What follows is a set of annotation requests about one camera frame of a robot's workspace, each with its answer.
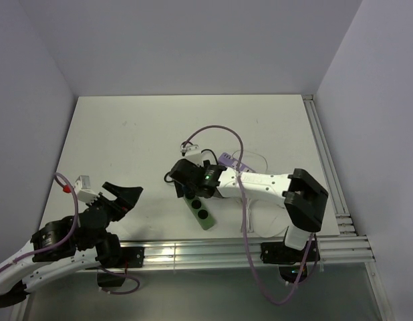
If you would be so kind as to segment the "green power strip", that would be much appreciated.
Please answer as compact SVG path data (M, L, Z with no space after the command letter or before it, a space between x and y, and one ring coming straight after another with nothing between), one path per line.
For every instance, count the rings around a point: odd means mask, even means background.
M190 195L189 197L184 196L183 199L204 231L212 229L216 225L215 218L198 197Z

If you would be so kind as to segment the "blue cube socket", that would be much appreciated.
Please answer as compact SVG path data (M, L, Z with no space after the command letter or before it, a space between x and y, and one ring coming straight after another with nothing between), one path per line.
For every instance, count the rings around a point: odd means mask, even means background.
M189 189L188 187L183 187L183 192L184 192L184 196L187 199L193 199L195 197L194 192L191 189Z

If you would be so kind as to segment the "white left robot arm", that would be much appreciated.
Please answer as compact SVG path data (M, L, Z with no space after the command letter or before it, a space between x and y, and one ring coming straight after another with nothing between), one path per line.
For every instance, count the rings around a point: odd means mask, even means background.
M85 203L86 209L47 223L16 254L0 263L0 308L18 304L42 285L78 270L120 264L120 240L107 228L135 207L143 188L109 182L102 186L113 200L80 181L72 187L63 186L75 202Z

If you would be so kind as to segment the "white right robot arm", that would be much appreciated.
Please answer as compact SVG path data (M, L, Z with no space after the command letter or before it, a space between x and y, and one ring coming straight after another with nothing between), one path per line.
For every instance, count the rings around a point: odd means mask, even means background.
M282 244L285 258L295 261L312 234L321 231L328 192L306 170L272 175L239 172L232 167L200 167L184 158L170 170L175 183L198 197L242 198L269 202L286 209L291 220Z

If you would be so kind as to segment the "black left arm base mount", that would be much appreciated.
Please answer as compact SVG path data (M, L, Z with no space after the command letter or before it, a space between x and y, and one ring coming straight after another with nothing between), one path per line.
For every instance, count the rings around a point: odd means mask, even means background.
M103 292L111 294L129 294L135 292L140 287L140 281L129 278L130 268L141 268L144 262L144 247L123 247L120 255L109 259L97 270L97 285ZM135 287L131 290L119 290L126 280L135 282Z

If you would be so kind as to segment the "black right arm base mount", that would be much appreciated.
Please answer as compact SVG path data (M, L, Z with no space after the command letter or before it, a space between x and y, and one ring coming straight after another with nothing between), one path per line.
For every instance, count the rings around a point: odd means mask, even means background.
M261 261L264 264L275 264L279 266L281 278L293 284L296 281L301 265L301 260L305 249L297 251L286 247L282 241L279 242L263 242L261 243ZM311 247L307 252L306 264L302 269L299 283L305 281L309 277L309 273L313 272L320 261L320 254L317 247L317 242L312 241Z

